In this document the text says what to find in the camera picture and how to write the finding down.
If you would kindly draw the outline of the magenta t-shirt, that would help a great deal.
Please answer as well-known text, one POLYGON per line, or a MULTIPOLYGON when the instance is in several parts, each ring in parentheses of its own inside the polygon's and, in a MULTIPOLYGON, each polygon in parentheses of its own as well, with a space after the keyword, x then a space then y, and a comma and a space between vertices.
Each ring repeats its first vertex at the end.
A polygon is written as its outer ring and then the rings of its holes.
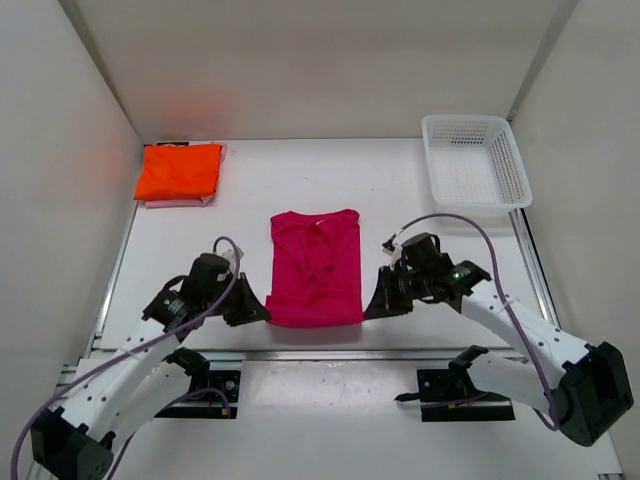
POLYGON ((317 329, 362 323, 359 220, 353 209, 271 218, 271 324, 317 329))

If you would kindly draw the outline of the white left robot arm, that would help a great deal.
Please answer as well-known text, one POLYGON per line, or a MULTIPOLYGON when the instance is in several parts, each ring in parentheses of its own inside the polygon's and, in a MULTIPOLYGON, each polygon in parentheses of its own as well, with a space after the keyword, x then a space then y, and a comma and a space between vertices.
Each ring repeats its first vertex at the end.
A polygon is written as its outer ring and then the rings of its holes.
POLYGON ((210 363, 184 347, 210 317, 235 327, 269 319, 246 275, 242 250, 200 254, 143 310, 121 347, 39 412, 29 427, 34 461, 55 479, 103 479, 117 449, 171 404, 209 393, 210 363))

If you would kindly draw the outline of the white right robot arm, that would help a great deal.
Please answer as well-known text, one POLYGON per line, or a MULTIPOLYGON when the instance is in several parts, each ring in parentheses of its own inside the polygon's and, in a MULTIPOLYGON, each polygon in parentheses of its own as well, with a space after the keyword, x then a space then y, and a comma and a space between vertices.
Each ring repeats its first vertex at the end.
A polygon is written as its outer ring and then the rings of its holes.
POLYGON ((389 265, 378 271, 368 320, 412 312, 415 302, 445 304, 477 322, 518 353, 511 359, 472 345, 418 394, 435 408, 498 395, 545 414, 565 437, 588 447, 633 404, 622 353, 597 346, 545 321, 498 287, 495 274, 454 263, 438 236, 422 233, 383 245, 389 265))

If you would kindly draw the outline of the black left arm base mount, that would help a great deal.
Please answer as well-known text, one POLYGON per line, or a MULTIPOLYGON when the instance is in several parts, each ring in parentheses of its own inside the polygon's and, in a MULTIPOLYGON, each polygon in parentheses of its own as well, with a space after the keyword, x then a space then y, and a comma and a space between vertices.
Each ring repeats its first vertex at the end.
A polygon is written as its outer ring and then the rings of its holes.
POLYGON ((239 369, 213 367, 200 353, 180 348, 164 359, 179 366, 190 380, 188 390, 158 412, 156 418, 235 419, 241 386, 239 369))

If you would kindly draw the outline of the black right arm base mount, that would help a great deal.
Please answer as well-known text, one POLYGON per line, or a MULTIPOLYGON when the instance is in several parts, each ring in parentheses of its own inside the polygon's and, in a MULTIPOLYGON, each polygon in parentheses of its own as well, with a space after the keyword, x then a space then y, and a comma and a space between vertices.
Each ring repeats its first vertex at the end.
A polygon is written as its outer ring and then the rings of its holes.
POLYGON ((423 423, 514 421, 509 398, 478 390, 468 370, 479 357, 489 353, 472 345, 451 360, 446 368, 423 368, 416 372, 417 391, 398 394, 399 403, 418 402, 423 423))

